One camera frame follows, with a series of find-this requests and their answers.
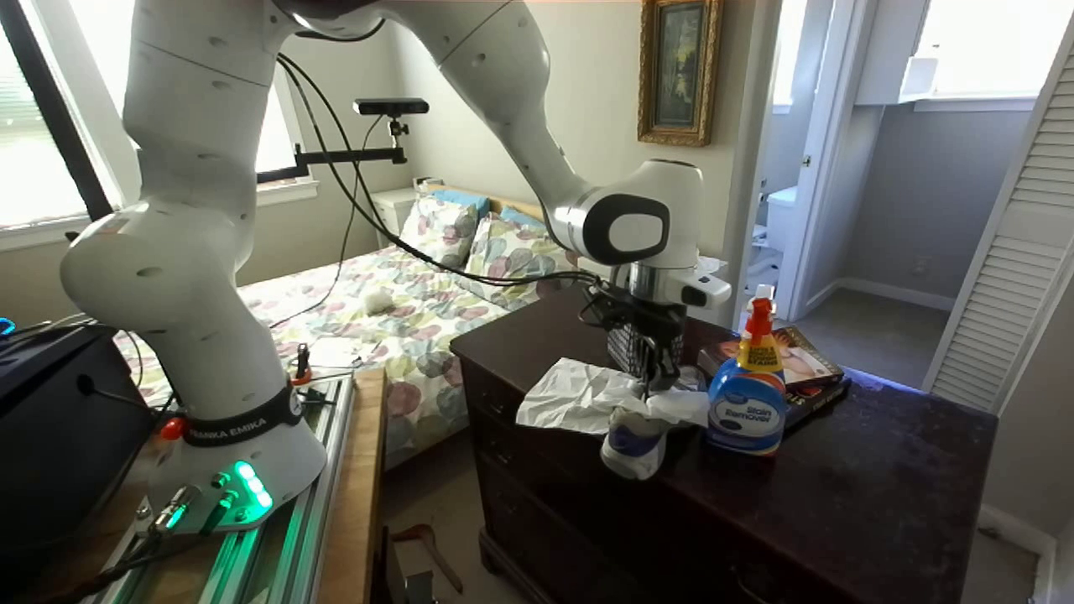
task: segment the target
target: wire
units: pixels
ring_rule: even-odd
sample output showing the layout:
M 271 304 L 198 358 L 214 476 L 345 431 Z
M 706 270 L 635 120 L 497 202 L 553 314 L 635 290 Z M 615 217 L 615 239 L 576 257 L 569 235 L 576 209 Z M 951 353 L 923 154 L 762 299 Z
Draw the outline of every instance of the wire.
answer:
M 318 144 L 323 144 L 323 132 L 318 132 L 318 125 L 314 125 L 314 113 L 311 113 L 310 98 L 307 98 L 307 89 L 303 89 L 303 80 L 314 89 L 314 98 L 323 99 L 323 106 L 327 106 L 329 118 L 334 120 L 345 150 L 353 150 L 353 144 L 350 144 L 350 137 L 345 137 L 345 126 L 341 126 L 331 99 L 329 99 L 327 89 L 310 76 L 310 71 L 303 71 L 303 65 L 295 65 L 295 60 L 286 58 L 286 52 L 280 52 L 280 65 L 283 65 L 286 75 L 291 76 L 291 82 L 295 82 L 295 89 L 300 89 L 300 98 L 303 98 L 303 103 L 307 103 L 307 113 L 310 113 L 310 120 L 311 120 L 311 134 L 318 137 Z M 356 175 L 360 175 L 361 195 L 371 199 L 371 195 L 369 195 L 369 183 L 366 183 L 366 176 L 361 176 L 360 162 L 353 162 L 353 169 L 356 169 Z M 396 235 L 383 224 L 377 203 L 371 203 L 371 213 L 377 213 L 377 217 L 369 217 L 369 211 L 356 202 L 353 190 L 341 186 L 341 195 L 345 195 L 345 202 L 350 202 L 386 240 L 392 240 L 396 247 L 408 250 L 412 257 L 418 257 L 418 260 L 427 260 L 427 265 L 436 265 L 441 270 L 453 270 L 453 274 L 463 274 L 463 277 L 483 282 L 483 284 L 530 284 L 530 282 L 553 282 L 553 277 L 593 277 L 593 274 L 587 274 L 587 270 L 543 270 L 543 274 L 522 274 L 522 277 L 473 274 L 473 270 L 468 270 L 468 269 L 442 265 L 442 260 L 428 257 L 427 250 L 412 247 L 408 240 L 396 239 Z
M 267 327 L 280 327 L 280 326 L 286 326 L 286 321 L 291 321 L 291 320 L 300 320 L 300 314 L 307 314 L 307 313 L 311 313 L 311 309 L 318 309 L 323 301 L 331 299 L 331 290 L 334 290 L 334 284 L 340 284 L 340 274 L 341 274 L 341 257 L 345 257 L 345 245 L 350 245 L 350 228 L 353 228 L 353 224 L 356 224 L 356 211 L 350 211 L 350 217 L 345 217 L 345 228 L 341 228 L 341 239 L 340 239 L 334 274 L 331 274 L 329 287 L 323 290 L 323 299 L 314 299 L 311 304 L 307 304 L 307 309 L 300 309 L 300 313 L 291 313 L 291 314 L 286 314 L 286 320 L 276 320 Z
M 353 209 L 350 217 L 345 217 L 345 228 L 341 228 L 341 239 L 340 239 L 334 274 L 331 274 L 329 287 L 323 290 L 323 299 L 314 299 L 311 304 L 307 304 L 307 309 L 300 309 L 300 313 L 291 313 L 291 314 L 276 320 L 267 327 L 280 327 L 280 326 L 286 326 L 286 321 L 291 321 L 291 320 L 300 320 L 300 314 L 307 314 L 307 313 L 311 313 L 311 309 L 318 309 L 323 301 L 331 299 L 331 290 L 334 290 L 334 284 L 340 284 L 340 277 L 341 277 L 350 228 L 356 224 L 356 213 L 360 213 L 360 211 Z
M 73 589 L 63 589 L 57 597 L 49 597 L 47 604 L 76 604 L 83 597 L 94 597 L 100 589 L 107 589 L 107 582 L 122 581 L 125 573 L 132 573 L 135 568 L 148 568 L 148 565 L 159 565 L 159 559 L 167 559 L 167 558 L 178 558 L 178 553 L 188 553 L 200 543 L 213 543 L 213 535 L 191 535 L 188 543 L 178 543 L 178 545 L 161 545 L 161 535 L 159 533 L 148 533 L 141 543 L 135 543 L 128 549 L 128 558 L 122 558 L 116 565 L 110 565 L 107 569 L 100 569 L 96 577 L 76 582 Z
M 300 31 L 300 38 L 329 39 L 329 44 L 360 44 L 360 39 L 377 38 L 377 34 L 383 31 L 383 24 L 386 24 L 386 15 L 378 15 L 371 31 L 356 34 L 356 38 L 329 38 L 329 34 L 323 34 L 323 31 Z

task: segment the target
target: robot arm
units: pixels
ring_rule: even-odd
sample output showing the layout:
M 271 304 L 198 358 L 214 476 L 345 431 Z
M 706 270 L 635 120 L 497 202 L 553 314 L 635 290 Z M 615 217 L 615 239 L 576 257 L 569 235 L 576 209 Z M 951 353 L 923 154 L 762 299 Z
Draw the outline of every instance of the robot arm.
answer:
M 492 126 L 537 190 L 553 239 L 628 282 L 593 296 L 610 353 L 643 386 L 675 377 L 694 232 L 671 220 L 703 202 L 703 175 L 648 162 L 623 183 L 591 186 L 543 125 L 547 49 L 519 0 L 138 0 L 125 126 L 138 142 L 141 202 L 94 220 L 67 250 L 67 296 L 159 353 L 188 418 L 152 501 L 183 492 L 178 531 L 243 531 L 300 495 L 327 452 L 300 416 L 271 331 L 245 309 L 235 270 L 251 250 L 254 147 L 276 52 L 300 31 L 360 38 L 408 26 L 447 80 Z M 248 463 L 254 514 L 225 514 L 223 471 Z
M 537 190 L 552 235 L 583 257 L 623 269 L 623 282 L 593 290 L 587 304 L 587 320 L 610 331 L 618 367 L 653 388 L 675 382 L 681 304 L 715 296 L 698 274 L 698 232 L 671 217 L 671 209 L 690 213 L 703 203 L 698 169 L 643 162 L 606 186 L 576 176 L 543 120 L 547 48 L 522 0 L 287 0 L 287 10 L 327 34 L 383 15 L 412 31 Z

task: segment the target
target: picture frame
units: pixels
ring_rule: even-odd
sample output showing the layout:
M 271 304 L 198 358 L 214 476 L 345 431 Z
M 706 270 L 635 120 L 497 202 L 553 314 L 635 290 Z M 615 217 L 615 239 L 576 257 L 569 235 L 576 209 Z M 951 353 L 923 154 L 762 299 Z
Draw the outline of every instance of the picture frame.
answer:
M 724 0 L 642 0 L 642 142 L 708 144 L 723 10 Z

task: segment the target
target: bed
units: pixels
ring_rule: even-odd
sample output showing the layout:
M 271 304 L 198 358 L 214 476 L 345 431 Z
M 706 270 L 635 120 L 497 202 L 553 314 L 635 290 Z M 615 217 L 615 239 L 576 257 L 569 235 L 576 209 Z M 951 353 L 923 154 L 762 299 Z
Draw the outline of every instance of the bed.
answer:
M 574 257 L 547 239 L 543 220 L 530 211 L 458 186 L 418 190 L 403 239 L 478 274 L 515 277 L 574 269 Z M 243 299 L 254 320 L 276 326 L 271 337 L 286 361 L 300 345 L 310 345 L 314 370 L 334 367 L 341 354 L 386 370 L 386 471 L 392 471 L 468 430 L 463 379 L 451 337 L 535 301 L 543 287 L 553 282 L 539 287 L 480 284 L 390 245 L 341 265 L 243 284 Z M 132 367 L 138 361 L 143 399 L 167 403 L 170 386 L 148 345 L 135 337 L 116 337 L 116 345 Z

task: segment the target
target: floral bedspread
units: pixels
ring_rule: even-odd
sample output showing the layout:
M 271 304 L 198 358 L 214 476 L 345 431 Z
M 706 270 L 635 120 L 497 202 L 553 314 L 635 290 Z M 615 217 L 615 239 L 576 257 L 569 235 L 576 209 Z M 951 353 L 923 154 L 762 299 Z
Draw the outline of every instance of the floral bedspread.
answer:
M 243 299 L 254 320 L 276 326 L 271 337 L 286 361 L 303 342 L 314 348 L 318 337 L 350 337 L 356 367 L 386 370 L 386 466 L 396 466 L 468 426 L 463 377 L 451 337 L 535 296 L 497 296 L 497 287 L 436 270 L 399 247 L 383 247 L 341 260 L 340 277 L 334 265 L 323 265 L 243 284 Z M 141 391 L 148 403 L 163 403 L 170 386 L 148 345 L 135 353 L 125 336 L 116 345 L 132 367 L 141 353 Z

